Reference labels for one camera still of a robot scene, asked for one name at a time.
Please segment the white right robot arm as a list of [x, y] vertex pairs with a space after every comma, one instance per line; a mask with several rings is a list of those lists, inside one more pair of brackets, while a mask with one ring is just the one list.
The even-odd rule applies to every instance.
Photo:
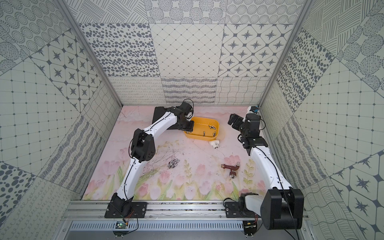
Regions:
[[239, 131], [238, 141], [255, 163], [267, 192], [242, 193], [239, 210], [243, 215], [256, 214], [267, 230], [299, 230], [303, 223], [304, 195], [286, 180], [273, 160], [267, 141], [261, 136], [261, 117], [247, 113], [231, 114], [228, 124]]

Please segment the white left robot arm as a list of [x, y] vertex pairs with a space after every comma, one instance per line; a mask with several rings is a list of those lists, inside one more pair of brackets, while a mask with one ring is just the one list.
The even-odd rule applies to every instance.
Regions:
[[193, 131], [193, 114], [193, 107], [183, 102], [180, 106], [166, 109], [165, 113], [147, 128], [135, 130], [129, 148], [130, 165], [122, 184], [111, 198], [108, 206], [110, 211], [115, 210], [122, 217], [127, 217], [133, 211], [131, 203], [135, 187], [144, 167], [155, 156], [157, 138], [173, 125], [181, 131]]

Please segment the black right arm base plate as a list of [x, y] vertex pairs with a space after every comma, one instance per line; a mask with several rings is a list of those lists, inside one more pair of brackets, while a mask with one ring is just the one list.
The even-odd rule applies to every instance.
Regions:
[[255, 193], [242, 193], [237, 201], [226, 198], [223, 200], [227, 218], [261, 217], [261, 205], [264, 197]]

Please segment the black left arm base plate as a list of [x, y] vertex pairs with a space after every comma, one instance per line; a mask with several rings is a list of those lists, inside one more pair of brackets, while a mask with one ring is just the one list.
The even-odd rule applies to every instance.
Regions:
[[107, 206], [104, 217], [106, 219], [113, 218], [144, 218], [147, 211], [147, 202], [133, 202], [133, 198], [126, 200], [120, 198], [117, 193], [114, 193]]

